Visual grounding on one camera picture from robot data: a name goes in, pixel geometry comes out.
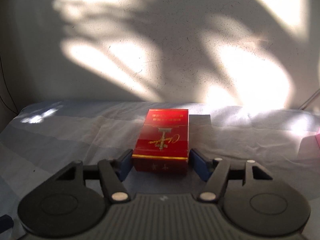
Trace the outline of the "red cigarette pack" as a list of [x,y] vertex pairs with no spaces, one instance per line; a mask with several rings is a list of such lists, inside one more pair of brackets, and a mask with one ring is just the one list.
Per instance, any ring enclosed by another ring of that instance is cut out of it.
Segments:
[[138,172],[186,175],[189,169],[189,111],[150,109],[132,161]]

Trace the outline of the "light grey bed sheet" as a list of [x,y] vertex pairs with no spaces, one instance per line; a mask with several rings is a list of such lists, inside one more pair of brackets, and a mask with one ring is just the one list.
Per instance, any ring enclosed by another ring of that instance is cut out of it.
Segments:
[[[14,228],[1,239],[18,239],[20,200],[72,161],[86,165],[116,159],[134,148],[149,109],[170,103],[43,102],[25,107],[1,131],[1,214]],[[301,192],[311,205],[304,229],[319,239],[319,157],[298,155],[304,137],[319,133],[319,114],[301,110],[185,105],[189,146],[208,158],[253,159]]]

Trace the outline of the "pink gold-lined tin box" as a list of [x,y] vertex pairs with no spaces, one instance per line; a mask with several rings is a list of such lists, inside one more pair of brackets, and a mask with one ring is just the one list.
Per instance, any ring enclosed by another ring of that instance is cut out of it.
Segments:
[[319,157],[317,135],[310,135],[301,140],[298,155],[303,158]]

